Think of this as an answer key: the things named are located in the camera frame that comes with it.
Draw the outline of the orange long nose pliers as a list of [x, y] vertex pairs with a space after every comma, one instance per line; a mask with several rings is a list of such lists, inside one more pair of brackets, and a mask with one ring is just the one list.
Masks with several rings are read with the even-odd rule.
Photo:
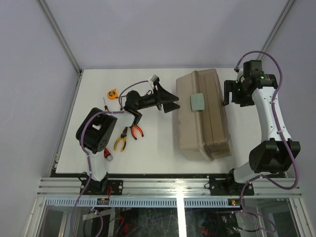
[[143, 133], [143, 130], [137, 126], [137, 125], [134, 125], [134, 126], [131, 126], [130, 127], [130, 130], [131, 130], [131, 135], [132, 137], [137, 140], [137, 135], [136, 135], [136, 132], [138, 131], [139, 134], [141, 135], [141, 137], [144, 137], [144, 133]]

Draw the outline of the aluminium front rail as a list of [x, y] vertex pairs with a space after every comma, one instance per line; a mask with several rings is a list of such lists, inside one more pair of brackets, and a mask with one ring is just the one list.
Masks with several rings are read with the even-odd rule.
[[[76, 198], [82, 184], [78, 178], [42, 178], [37, 191], [38, 197]], [[125, 198], [238, 198], [240, 191], [227, 193], [218, 184], [209, 184], [208, 178], [110, 178], [108, 187], [101, 196]], [[266, 179], [258, 179], [244, 192], [247, 198], [301, 198], [302, 192], [278, 188]]]

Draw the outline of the translucent brown tool box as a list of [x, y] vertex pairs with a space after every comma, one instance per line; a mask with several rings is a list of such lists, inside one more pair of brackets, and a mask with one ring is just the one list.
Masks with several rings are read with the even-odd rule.
[[[202, 93], [204, 111], [191, 110], [190, 96]], [[176, 80], [180, 151], [189, 160], [213, 161], [231, 156], [231, 138], [223, 93], [215, 69], [193, 71]]]

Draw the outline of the green tool box latch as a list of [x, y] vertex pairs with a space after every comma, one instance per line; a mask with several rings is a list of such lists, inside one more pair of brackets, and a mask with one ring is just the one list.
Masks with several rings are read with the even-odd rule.
[[205, 101], [202, 93], [194, 93], [190, 96], [191, 110], [193, 112], [204, 111]]

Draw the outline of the orange tape measure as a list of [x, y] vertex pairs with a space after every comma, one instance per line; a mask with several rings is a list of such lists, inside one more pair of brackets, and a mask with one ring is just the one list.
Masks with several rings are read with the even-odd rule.
[[108, 93], [107, 93], [107, 97], [110, 99], [110, 100], [115, 100], [115, 99], [118, 99], [119, 98], [119, 94], [117, 92], [116, 89], [113, 89], [113, 90], [110, 90]]

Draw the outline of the small black yellow screwdriver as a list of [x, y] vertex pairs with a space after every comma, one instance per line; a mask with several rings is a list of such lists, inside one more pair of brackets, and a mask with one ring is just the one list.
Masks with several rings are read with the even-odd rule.
[[105, 100], [104, 97], [103, 97], [103, 101], [104, 101], [104, 110], [107, 111], [107, 112], [109, 112], [109, 108], [108, 108], [108, 106], [107, 106], [107, 104], [106, 104], [106, 100]]

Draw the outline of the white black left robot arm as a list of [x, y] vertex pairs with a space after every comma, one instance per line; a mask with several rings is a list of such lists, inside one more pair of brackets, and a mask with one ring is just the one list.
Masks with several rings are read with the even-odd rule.
[[157, 107], [165, 113], [180, 108], [176, 102], [179, 97], [165, 90], [158, 81], [154, 82], [152, 89], [141, 96], [136, 90], [131, 90], [125, 95], [124, 105], [120, 105], [119, 111], [110, 112], [108, 109], [101, 110], [97, 107], [91, 109], [76, 132], [76, 139], [86, 154], [88, 177], [92, 179], [91, 189], [98, 195], [104, 194], [108, 189], [108, 182], [103, 180], [107, 175], [106, 158], [97, 158], [96, 154], [103, 152], [111, 138], [118, 116], [131, 115], [133, 121], [128, 122], [123, 132], [117, 139], [114, 148], [117, 148], [120, 140], [126, 141], [128, 130], [132, 137], [137, 139], [134, 130], [138, 130], [143, 136], [144, 133], [138, 123], [142, 109]]

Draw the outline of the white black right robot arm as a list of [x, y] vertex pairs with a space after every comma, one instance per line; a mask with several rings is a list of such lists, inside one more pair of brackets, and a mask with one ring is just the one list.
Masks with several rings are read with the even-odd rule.
[[278, 101], [280, 83], [275, 75], [266, 74], [260, 60], [244, 62], [243, 68], [235, 68], [236, 80], [224, 82], [224, 102], [241, 107], [255, 106], [261, 127], [261, 143], [249, 153], [248, 162], [231, 171], [233, 178], [225, 182], [231, 195], [238, 194], [243, 183], [256, 176], [286, 172], [301, 150], [293, 141], [284, 124]]

